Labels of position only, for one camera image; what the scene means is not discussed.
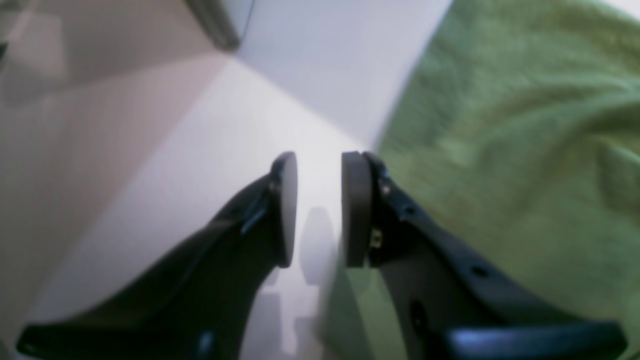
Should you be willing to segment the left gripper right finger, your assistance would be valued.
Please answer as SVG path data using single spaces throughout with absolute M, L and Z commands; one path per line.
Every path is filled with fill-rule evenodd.
M 615 360 L 619 325 L 542 300 L 437 225 L 372 152 L 342 154 L 349 268 L 382 276 L 410 360 Z

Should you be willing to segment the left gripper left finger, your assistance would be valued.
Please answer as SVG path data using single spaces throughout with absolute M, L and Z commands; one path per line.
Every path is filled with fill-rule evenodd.
M 257 292 L 274 268 L 291 265 L 297 195 L 297 155 L 281 153 L 113 297 L 30 323 L 16 350 L 39 360 L 237 360 Z

